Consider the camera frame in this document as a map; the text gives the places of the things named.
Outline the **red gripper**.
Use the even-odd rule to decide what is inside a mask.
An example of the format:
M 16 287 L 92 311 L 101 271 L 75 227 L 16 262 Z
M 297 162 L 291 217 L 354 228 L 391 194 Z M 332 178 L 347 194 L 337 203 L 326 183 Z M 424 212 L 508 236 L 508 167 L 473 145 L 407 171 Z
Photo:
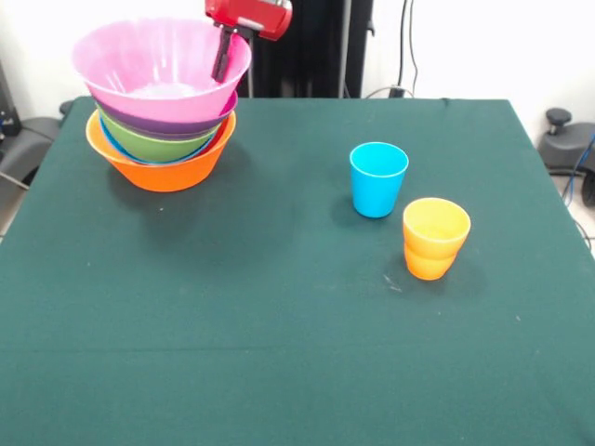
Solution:
M 277 41 L 289 28 L 293 6 L 289 0 L 205 0 L 205 14 L 220 26 L 218 52 L 211 77 L 222 83 L 229 64 L 229 48 L 234 32 L 249 42 L 254 33 Z

